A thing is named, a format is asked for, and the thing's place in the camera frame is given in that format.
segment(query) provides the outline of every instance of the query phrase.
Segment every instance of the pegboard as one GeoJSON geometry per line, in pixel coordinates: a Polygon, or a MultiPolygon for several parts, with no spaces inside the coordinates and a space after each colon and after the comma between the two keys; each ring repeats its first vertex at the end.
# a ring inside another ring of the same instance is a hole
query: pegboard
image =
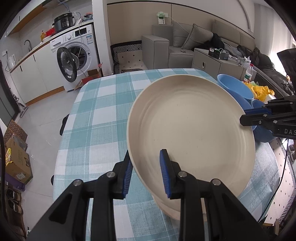
{"type": "Polygon", "coordinates": [[[119,61],[119,71],[121,70],[132,70],[132,69],[139,69],[139,70],[147,70],[143,62],[142,57],[142,50],[137,51],[128,51],[118,53],[118,61],[119,61]]]}
{"type": "MultiPolygon", "coordinates": [[[[282,148],[281,148],[282,143],[280,139],[277,138],[272,142],[270,142],[269,144],[275,154],[276,161],[279,167],[279,175],[281,178],[284,170],[286,153],[282,151],[282,148]]],[[[272,200],[269,210],[267,211],[267,218],[265,220],[265,223],[269,223],[273,225],[276,219],[281,217],[283,211],[285,210],[289,202],[293,189],[294,189],[294,182],[292,179],[291,170],[289,168],[289,165],[286,164],[281,186],[278,189],[274,199],[272,200]]]]}

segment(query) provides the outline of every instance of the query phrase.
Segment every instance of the black pressure cooker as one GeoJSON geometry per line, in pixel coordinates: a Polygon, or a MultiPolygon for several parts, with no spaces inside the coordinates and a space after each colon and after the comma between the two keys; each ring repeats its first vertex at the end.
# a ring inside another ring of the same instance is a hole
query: black pressure cooker
{"type": "Polygon", "coordinates": [[[62,14],[55,18],[54,23],[52,24],[54,26],[55,32],[59,33],[60,31],[74,26],[73,18],[74,17],[70,12],[62,14]]]}

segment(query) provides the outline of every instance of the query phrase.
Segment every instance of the kitchen faucet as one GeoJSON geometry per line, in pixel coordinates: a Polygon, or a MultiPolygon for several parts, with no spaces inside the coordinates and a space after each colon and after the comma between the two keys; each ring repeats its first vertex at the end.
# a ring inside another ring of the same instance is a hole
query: kitchen faucet
{"type": "Polygon", "coordinates": [[[30,51],[32,50],[32,45],[31,45],[30,40],[27,39],[27,40],[24,42],[24,45],[26,45],[26,42],[27,42],[27,41],[29,42],[29,45],[30,45],[30,47],[29,47],[29,52],[30,52],[30,51]]]}

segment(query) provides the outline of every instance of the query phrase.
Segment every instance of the side table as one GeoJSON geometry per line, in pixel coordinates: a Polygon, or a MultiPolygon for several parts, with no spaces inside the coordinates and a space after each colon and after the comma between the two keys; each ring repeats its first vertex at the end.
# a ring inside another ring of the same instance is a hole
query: side table
{"type": "MultiPolygon", "coordinates": [[[[227,74],[243,81],[247,70],[246,67],[239,66],[231,58],[220,60],[209,56],[208,53],[208,50],[195,48],[192,68],[205,71],[215,80],[217,80],[218,74],[227,74]]],[[[257,72],[254,70],[251,80],[255,79],[256,74],[257,72]]]]}

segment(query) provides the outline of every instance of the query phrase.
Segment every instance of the tablecloth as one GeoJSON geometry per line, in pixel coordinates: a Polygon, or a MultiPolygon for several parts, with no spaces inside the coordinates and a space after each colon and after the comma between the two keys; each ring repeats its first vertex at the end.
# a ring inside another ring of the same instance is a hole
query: tablecloth
{"type": "MultiPolygon", "coordinates": [[[[106,76],[81,88],[57,155],[54,200],[74,179],[97,179],[123,160],[127,151],[127,119],[134,100],[151,82],[173,74],[191,74],[217,82],[197,69],[157,69],[106,76]]],[[[279,170],[269,144],[256,143],[254,170],[240,201],[254,216],[260,216],[278,182],[279,170]]],[[[92,200],[86,240],[90,240],[91,209],[92,200]]],[[[114,216],[117,240],[178,239],[179,223],[158,208],[135,171],[126,198],[114,200],[114,216]]]]}

